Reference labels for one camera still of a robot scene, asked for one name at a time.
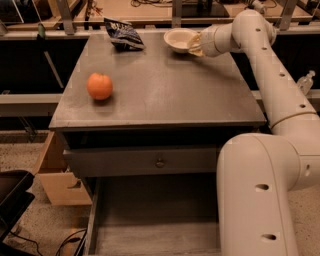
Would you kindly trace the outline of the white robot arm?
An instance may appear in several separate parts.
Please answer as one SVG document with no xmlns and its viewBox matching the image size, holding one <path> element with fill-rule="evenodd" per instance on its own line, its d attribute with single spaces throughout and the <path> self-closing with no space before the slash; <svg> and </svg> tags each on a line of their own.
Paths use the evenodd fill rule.
<svg viewBox="0 0 320 256">
<path fill-rule="evenodd" d="M 244 10 L 190 43 L 198 56 L 246 54 L 270 126 L 267 134 L 238 135 L 220 151 L 221 256 L 299 256 L 288 193 L 319 182 L 320 117 L 274 53 L 274 37 L 259 12 Z"/>
</svg>

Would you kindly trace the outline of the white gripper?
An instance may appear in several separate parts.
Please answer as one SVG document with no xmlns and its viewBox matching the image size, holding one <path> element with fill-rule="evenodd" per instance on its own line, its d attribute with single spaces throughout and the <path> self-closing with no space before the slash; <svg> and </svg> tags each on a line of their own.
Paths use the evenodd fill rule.
<svg viewBox="0 0 320 256">
<path fill-rule="evenodd" d="M 187 43 L 188 53 L 203 57 L 216 57 L 224 53 L 240 53 L 241 49 L 232 36 L 232 24 L 212 25 L 196 33 Z"/>
</svg>

